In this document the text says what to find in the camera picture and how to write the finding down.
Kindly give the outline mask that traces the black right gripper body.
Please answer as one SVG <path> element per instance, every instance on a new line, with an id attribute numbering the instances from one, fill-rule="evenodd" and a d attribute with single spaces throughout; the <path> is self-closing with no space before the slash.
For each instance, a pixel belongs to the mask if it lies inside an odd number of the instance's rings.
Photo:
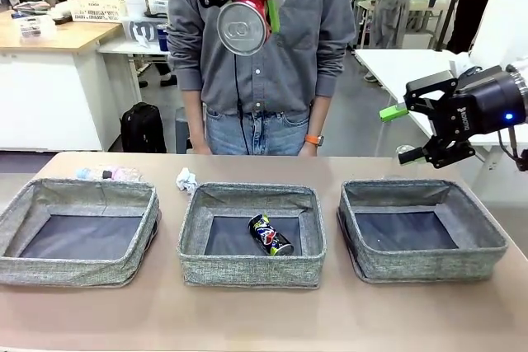
<path id="1" fill-rule="evenodd" d="M 443 95 L 428 116 L 433 136 L 467 140 L 527 121 L 527 71 L 519 65 L 490 68 L 440 85 Z"/>

